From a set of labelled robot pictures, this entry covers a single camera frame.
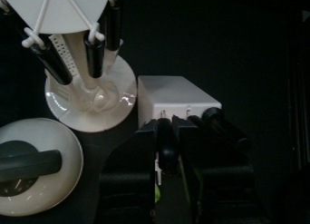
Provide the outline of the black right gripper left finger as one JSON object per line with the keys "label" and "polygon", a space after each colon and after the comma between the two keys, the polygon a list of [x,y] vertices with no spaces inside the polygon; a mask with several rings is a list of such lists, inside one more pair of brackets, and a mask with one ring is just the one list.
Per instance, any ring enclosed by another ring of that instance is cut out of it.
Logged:
{"label": "black right gripper left finger", "polygon": [[99,176],[95,224],[153,224],[157,137],[151,120],[111,152]]}

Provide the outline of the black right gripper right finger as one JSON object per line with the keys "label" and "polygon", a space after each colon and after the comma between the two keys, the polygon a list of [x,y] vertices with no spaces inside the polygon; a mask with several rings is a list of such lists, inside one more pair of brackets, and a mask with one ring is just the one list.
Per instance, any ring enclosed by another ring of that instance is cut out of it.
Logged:
{"label": "black right gripper right finger", "polygon": [[246,154],[204,128],[173,118],[194,224],[268,224]]}

